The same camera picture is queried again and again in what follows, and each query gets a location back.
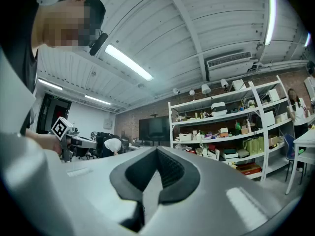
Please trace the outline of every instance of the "man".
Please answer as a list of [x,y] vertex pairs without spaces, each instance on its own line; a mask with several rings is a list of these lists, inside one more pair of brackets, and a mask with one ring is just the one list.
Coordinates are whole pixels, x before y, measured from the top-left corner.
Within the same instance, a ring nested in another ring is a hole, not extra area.
[[[38,48],[74,48],[78,50],[95,40],[105,15],[100,0],[59,0],[42,6],[36,1],[25,2],[20,11],[7,18],[2,49],[16,74],[33,93],[35,88]],[[30,115],[25,119],[21,134],[37,141],[42,148],[61,153],[55,135],[40,135],[29,129]]]
[[122,142],[117,138],[106,140],[104,142],[102,157],[118,155],[118,151],[120,151],[121,147]]

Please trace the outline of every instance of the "doorway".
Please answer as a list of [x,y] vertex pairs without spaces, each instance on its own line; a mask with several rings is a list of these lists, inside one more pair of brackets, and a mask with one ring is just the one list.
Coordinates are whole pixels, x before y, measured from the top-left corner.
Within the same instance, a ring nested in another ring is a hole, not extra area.
[[38,134],[50,134],[51,128],[59,117],[68,119],[71,102],[57,96],[45,94],[40,108],[37,129]]

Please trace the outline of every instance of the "brick wall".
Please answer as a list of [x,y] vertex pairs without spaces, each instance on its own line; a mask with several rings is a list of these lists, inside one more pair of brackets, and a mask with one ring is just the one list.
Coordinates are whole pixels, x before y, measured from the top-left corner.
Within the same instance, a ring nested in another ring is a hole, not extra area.
[[[282,83],[286,91],[289,88],[293,88],[298,93],[299,97],[302,97],[305,101],[307,106],[311,106],[311,101],[307,89],[304,84],[304,80],[309,76],[307,71],[304,68],[301,69],[290,69],[284,71],[277,71],[268,74],[260,74],[256,76],[245,77],[243,80],[245,81],[246,86],[248,86],[248,81],[252,81],[254,85],[258,86],[264,83],[275,81],[276,75],[279,75]],[[224,93],[224,90],[221,88],[220,85],[213,85],[211,86],[211,95],[217,95]],[[279,97],[284,97],[284,93],[281,90],[280,85],[276,87]],[[195,90],[195,99],[201,99],[204,95],[201,93],[200,90]],[[140,107],[134,110],[130,110],[128,112],[116,115],[116,123],[115,123],[115,134],[120,135],[121,131],[125,131],[125,135],[130,139],[139,137],[139,120],[152,118],[152,114],[158,114],[158,117],[167,116],[168,115],[168,102],[171,102],[171,105],[176,105],[179,103],[192,101],[192,97],[188,93],[183,93],[180,95],[180,98],[177,96],[170,97],[165,100],[161,100],[150,105]],[[212,129],[217,129],[213,124],[211,126]],[[192,129],[198,129],[198,127],[187,127],[187,131],[191,132]]]

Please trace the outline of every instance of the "fluorescent light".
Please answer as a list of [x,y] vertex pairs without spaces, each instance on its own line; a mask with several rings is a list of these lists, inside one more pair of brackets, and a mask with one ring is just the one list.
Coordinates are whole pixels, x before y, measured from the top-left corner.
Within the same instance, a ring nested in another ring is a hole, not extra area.
[[268,30],[265,40],[265,45],[269,45],[272,33],[274,32],[275,28],[275,22],[276,22],[276,0],[269,0],[269,24],[268,24]]
[[153,77],[146,70],[144,70],[140,65],[134,62],[132,59],[128,58],[121,51],[117,50],[114,46],[108,45],[105,49],[105,52],[108,53],[110,56],[113,56],[114,58],[118,59],[121,63],[128,66],[130,69],[132,69],[137,74],[145,78],[147,81],[150,81],[153,79]]
[[49,83],[49,82],[47,82],[47,81],[44,81],[44,80],[42,80],[42,79],[38,79],[38,81],[39,81],[39,82],[42,82],[42,83],[45,84],[45,85],[51,86],[51,87],[56,88],[56,89],[59,89],[59,90],[62,90],[62,89],[63,89],[62,87],[59,87],[59,86],[54,85],[54,84],[51,84],[51,83]]
[[112,104],[111,104],[111,103],[109,103],[109,102],[106,102],[106,101],[103,101],[103,100],[99,100],[99,99],[96,99],[96,98],[90,97],[90,96],[88,96],[88,95],[85,95],[85,97],[86,97],[86,98],[89,98],[89,99],[91,99],[91,100],[96,100],[96,101],[99,101],[99,102],[105,103],[105,104],[107,104],[107,105],[112,105]]
[[306,39],[306,42],[305,42],[304,47],[307,47],[307,46],[309,45],[310,40],[311,40],[311,34],[310,34],[310,33],[307,33],[307,39]]

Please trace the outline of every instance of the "hand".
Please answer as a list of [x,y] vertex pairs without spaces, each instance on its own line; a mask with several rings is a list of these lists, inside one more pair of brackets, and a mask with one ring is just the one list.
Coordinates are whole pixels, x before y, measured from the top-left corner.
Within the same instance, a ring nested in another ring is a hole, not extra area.
[[62,152],[59,139],[55,135],[40,135],[35,139],[43,149],[55,151],[58,155]]

